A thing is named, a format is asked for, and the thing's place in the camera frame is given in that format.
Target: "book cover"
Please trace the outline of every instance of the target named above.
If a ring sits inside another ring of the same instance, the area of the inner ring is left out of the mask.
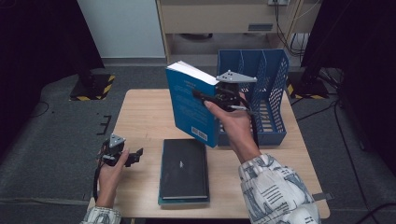
[[[196,139],[164,139],[159,204],[208,200],[205,144]]]
[[[192,90],[214,96],[219,82],[215,77],[183,62],[169,65],[166,78],[175,125],[204,144],[215,147],[219,141],[219,120],[207,110],[201,99],[193,97]]]

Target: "power cord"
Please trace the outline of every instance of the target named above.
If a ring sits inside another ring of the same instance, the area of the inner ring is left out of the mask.
[[[38,115],[33,115],[33,116],[29,117],[30,119],[38,118],[38,117],[42,116],[43,114],[47,113],[47,111],[50,109],[50,105],[47,102],[40,101],[38,103],[46,105],[47,108],[44,110],[44,112],[42,112],[42,113],[40,113]]]
[[[296,48],[294,47],[294,41],[296,41],[297,44],[299,45],[299,49],[296,49]],[[294,35],[293,35],[293,38],[292,38],[291,41],[290,41],[290,49],[293,50],[293,51],[299,52],[300,57],[301,57],[301,56],[304,56],[304,41],[303,41],[303,44],[301,44],[300,41],[299,41],[299,39],[298,39],[297,34],[294,34]]]
[[[305,54],[304,41],[305,41],[305,34],[303,35],[303,43],[301,44],[300,47],[300,52],[302,52],[302,54],[300,54],[300,64],[303,62],[302,56],[304,56]]]
[[[319,111],[317,111],[317,112],[314,112],[314,113],[312,113],[312,114],[309,114],[309,115],[307,115],[307,116],[304,116],[304,117],[302,117],[302,118],[300,118],[300,119],[297,119],[297,121],[301,121],[301,120],[303,120],[303,119],[309,118],[309,117],[314,116],[314,115],[316,115],[316,114],[318,114],[318,113],[320,113],[320,112],[326,111],[326,110],[328,110],[328,109],[331,108],[331,107],[334,107],[334,109],[333,109],[333,111],[334,111],[334,117],[335,117],[335,121],[336,121],[336,123],[337,123],[338,130],[339,130],[339,132],[340,132],[340,134],[341,134],[341,137],[342,137],[342,140],[343,140],[345,149],[346,149],[346,153],[347,153],[348,158],[349,158],[349,161],[350,161],[350,163],[351,163],[351,165],[352,165],[352,171],[353,171],[354,176],[355,176],[355,178],[356,178],[356,180],[357,180],[358,187],[359,187],[359,190],[360,190],[360,192],[361,192],[361,197],[363,198],[364,205],[365,205],[366,209],[369,211],[369,213],[368,213],[367,215],[365,215],[364,217],[362,217],[359,221],[357,221],[356,224],[361,224],[361,223],[362,223],[364,220],[366,220],[368,217],[372,217],[373,220],[375,221],[375,223],[376,223],[376,224],[379,224],[378,220],[375,218],[375,213],[376,213],[377,211],[380,211],[381,209],[386,208],[386,207],[396,206],[396,203],[384,203],[384,204],[379,205],[379,206],[378,206],[377,208],[375,208],[374,210],[370,209],[370,207],[369,207],[369,205],[368,205],[368,202],[367,202],[367,199],[366,199],[366,197],[365,197],[365,195],[364,195],[364,191],[363,191],[363,189],[362,189],[361,182],[360,182],[359,177],[358,177],[358,172],[356,171],[355,163],[354,163],[353,160],[352,160],[352,156],[351,156],[351,154],[350,154],[349,147],[347,146],[347,140],[345,139],[344,132],[343,132],[343,130],[342,130],[342,128],[341,128],[341,124],[340,124],[340,122],[339,122],[339,118],[338,118],[338,115],[337,115],[337,106],[338,106],[339,104],[340,104],[340,99],[337,99],[337,100],[331,102],[330,105],[329,105],[328,107],[326,107],[326,108],[324,108],[324,109],[321,109],[321,110],[319,110]]]
[[[279,3],[277,0],[274,0],[275,4],[275,16],[276,16],[276,34],[277,37],[279,38],[280,42],[282,42],[283,46],[288,50],[289,54],[293,57],[300,57],[304,56],[304,53],[301,52],[300,50],[295,50],[291,47],[289,47],[288,40],[285,37],[282,28],[279,25]]]
[[[306,14],[308,14],[308,12],[310,12],[312,9],[314,9],[318,3],[320,2],[320,0],[318,0],[311,8],[309,8],[306,12],[304,12],[301,16],[294,18],[292,21],[297,21],[299,20],[301,17],[305,16]]]
[[[101,150],[99,152],[99,154],[96,156],[96,159],[98,160],[98,165],[96,167],[95,170],[95,174],[93,176],[93,186],[92,186],[92,196],[95,199],[95,202],[98,200],[98,183],[99,183],[99,174],[100,171],[103,167],[103,165],[105,164],[104,162],[102,162],[102,158],[105,155],[105,149],[106,146],[108,145],[109,140],[107,139],[101,147]]]
[[[304,98],[300,98],[300,99],[294,101],[293,103],[291,103],[290,105],[295,105],[295,104],[299,103],[300,101],[302,101],[303,99],[304,99]]]
[[[247,110],[248,110],[248,112],[249,112],[249,115],[250,115],[250,123],[251,123],[251,129],[252,129],[252,132],[253,132],[253,140],[254,140],[254,143],[256,143],[256,146],[257,146],[258,148],[260,148],[259,136],[258,136],[258,131],[257,131],[256,118],[255,118],[254,114],[252,113],[251,108],[250,108],[248,102],[247,102],[244,98],[242,98],[242,97],[240,97],[240,96],[237,96],[237,97],[238,97],[239,101],[242,102],[242,104],[247,108]]]

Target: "wrist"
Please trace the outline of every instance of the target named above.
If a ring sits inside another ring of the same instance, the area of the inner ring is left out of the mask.
[[[230,142],[230,145],[241,164],[262,154],[251,137],[242,141]]]
[[[116,199],[116,192],[115,191],[100,191],[98,199],[96,201],[96,206],[104,207],[104,208],[113,208],[114,201]]]

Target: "black notebook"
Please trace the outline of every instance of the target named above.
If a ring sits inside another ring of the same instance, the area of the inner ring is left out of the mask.
[[[159,204],[208,202],[206,146],[196,139],[163,140]]]

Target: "black cable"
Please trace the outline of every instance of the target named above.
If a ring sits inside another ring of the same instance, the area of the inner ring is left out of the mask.
[[[239,100],[240,102],[242,102],[242,104],[248,109],[248,111],[253,112],[253,111],[251,110],[251,108],[250,108],[248,102],[247,102],[244,98],[242,98],[242,97],[240,97],[240,96],[237,96],[237,97],[238,97],[238,100]],[[253,131],[253,139],[254,139],[254,142],[256,143],[256,146],[257,146],[258,148],[260,148],[259,136],[258,136],[258,133],[257,133],[256,118],[254,117],[253,113],[249,113],[249,115],[250,115],[251,129],[252,129],[252,131]]]
[[[300,101],[302,101],[303,99],[304,99],[304,98],[300,98],[300,99],[294,101],[293,103],[291,103],[290,105],[295,105],[295,104],[299,103]]]
[[[377,211],[379,211],[379,210],[381,210],[381,209],[383,209],[383,208],[386,208],[386,207],[389,207],[389,206],[396,206],[396,203],[384,203],[384,204],[379,205],[379,206],[378,206],[377,208],[375,208],[374,210],[371,210],[371,209],[370,209],[370,207],[369,207],[369,205],[368,205],[368,203],[367,203],[367,199],[366,199],[366,197],[365,197],[365,195],[364,195],[364,192],[363,192],[363,189],[362,189],[362,186],[361,186],[361,182],[360,182],[359,177],[358,177],[358,172],[356,171],[355,164],[354,164],[354,162],[353,162],[353,160],[352,160],[352,156],[351,156],[351,154],[350,154],[349,147],[347,146],[347,140],[345,139],[344,132],[343,132],[343,130],[342,130],[342,128],[341,128],[341,125],[340,125],[340,122],[339,122],[339,119],[338,119],[338,115],[337,115],[337,105],[339,104],[340,100],[338,99],[338,100],[336,100],[336,101],[333,101],[328,107],[326,107],[326,108],[324,108],[324,109],[322,109],[322,110],[320,110],[320,111],[318,111],[318,112],[312,113],[312,114],[310,114],[310,115],[308,115],[308,116],[305,116],[305,117],[303,117],[303,118],[301,118],[301,119],[306,119],[306,118],[311,117],[311,116],[313,116],[313,115],[315,115],[315,114],[317,114],[317,113],[320,113],[320,112],[322,112],[322,111],[325,111],[325,110],[329,109],[330,107],[332,107],[332,104],[333,104],[334,102],[335,102],[335,105],[334,105],[334,117],[335,117],[335,121],[336,121],[336,123],[337,123],[338,130],[339,130],[339,132],[340,132],[340,134],[341,134],[341,137],[342,137],[342,139],[343,139],[343,143],[344,143],[344,146],[345,146],[345,148],[346,148],[346,153],[347,153],[347,155],[348,155],[349,161],[350,161],[350,163],[351,163],[351,165],[352,165],[352,171],[353,171],[354,176],[355,176],[355,178],[356,178],[356,180],[357,180],[357,182],[358,182],[358,187],[359,187],[359,190],[360,190],[360,192],[361,192],[361,197],[363,198],[364,204],[365,204],[367,210],[369,211],[369,213],[368,213],[367,215],[365,215],[363,218],[361,218],[359,221],[357,221],[356,224],[361,224],[361,223],[362,223],[365,219],[367,219],[368,217],[372,217],[373,220],[375,221],[375,223],[378,224],[379,222],[378,222],[378,220],[376,220],[374,214],[375,214]]]
[[[309,118],[309,117],[311,117],[311,116],[314,116],[314,115],[316,115],[316,114],[318,114],[318,113],[321,113],[321,112],[323,112],[323,111],[326,111],[326,110],[330,109],[332,106],[334,106],[334,103],[336,103],[337,101],[338,101],[338,100],[333,101],[329,106],[327,106],[327,107],[324,108],[324,109],[321,109],[321,110],[319,110],[319,111],[317,111],[317,112],[314,112],[314,113],[312,113],[312,114],[309,114],[309,115],[307,115],[307,116],[304,116],[304,117],[302,117],[302,118],[297,119],[297,122],[299,122],[299,121],[301,121],[301,120],[303,120],[303,119],[307,119],[307,118]]]
[[[99,181],[99,174],[100,174],[100,170],[102,169],[102,166],[105,164],[104,162],[102,162],[102,157],[104,156],[105,153],[105,147],[108,144],[108,139],[102,144],[101,150],[99,152],[99,154],[97,155],[96,159],[98,160],[98,165],[96,167],[95,170],[95,174],[93,176],[93,188],[92,188],[92,194],[93,194],[93,198],[95,199],[95,201],[97,201],[98,199],[98,181]]]
[[[290,41],[290,49],[291,50],[293,50],[293,51],[297,51],[297,53],[298,54],[302,54],[302,55],[304,55],[304,49],[303,49],[303,46],[300,44],[300,41],[298,40],[298,38],[296,39],[296,36],[297,36],[297,34],[294,34],[293,35],[293,38],[291,39],[291,41]],[[297,40],[297,44],[299,45],[299,49],[295,49],[294,48],[294,40]]]
[[[379,205],[377,208],[375,208],[373,211],[369,212],[366,216],[364,216],[363,218],[361,218],[361,220],[357,221],[356,224],[361,224],[365,219],[367,219],[367,217],[371,217],[374,215],[374,213],[376,213],[377,211],[386,208],[386,207],[390,207],[390,206],[396,206],[396,203],[384,203]]]
[[[283,46],[288,50],[291,56],[293,57],[298,57],[300,56],[301,52],[294,52],[293,49],[291,49],[288,45],[288,40],[286,39],[282,28],[280,28],[279,25],[279,4],[277,0],[274,1],[275,4],[275,16],[276,16],[276,34],[277,37],[279,38],[280,42],[282,42]]]
[[[305,34],[303,35],[303,43],[301,44],[300,52],[304,52],[304,51],[303,51],[304,41],[305,41]],[[301,64],[301,62],[303,61],[303,59],[301,58],[302,55],[304,56],[304,54],[300,54],[300,64]]]
[[[366,196],[364,195],[363,188],[361,186],[361,181],[358,178],[358,172],[356,171],[356,168],[355,168],[355,163],[353,162],[352,156],[350,155],[349,147],[347,146],[347,140],[345,139],[343,129],[341,128],[340,121],[339,121],[338,116],[337,116],[337,105],[338,105],[339,102],[340,101],[337,100],[337,102],[335,103],[335,106],[334,106],[335,121],[337,122],[338,131],[340,132],[341,137],[343,139],[344,147],[346,148],[346,153],[348,155],[349,162],[352,165],[353,174],[355,175],[356,181],[358,182],[359,191],[361,192],[361,197],[363,198],[364,205],[366,206],[367,210],[369,210],[369,212],[372,213],[372,210],[370,209],[369,204],[367,203]],[[374,214],[372,214],[372,217],[373,217],[373,220],[375,221],[375,223],[378,223],[378,221],[376,220]]]
[[[45,114],[45,113],[50,109],[50,105],[49,105],[47,102],[40,101],[40,102],[38,102],[38,103],[39,103],[39,104],[44,104],[44,105],[46,105],[47,108],[46,108],[46,109],[44,110],[44,112],[42,112],[41,114],[31,116],[31,117],[30,117],[31,119],[38,118],[38,117],[42,116],[43,114]]]

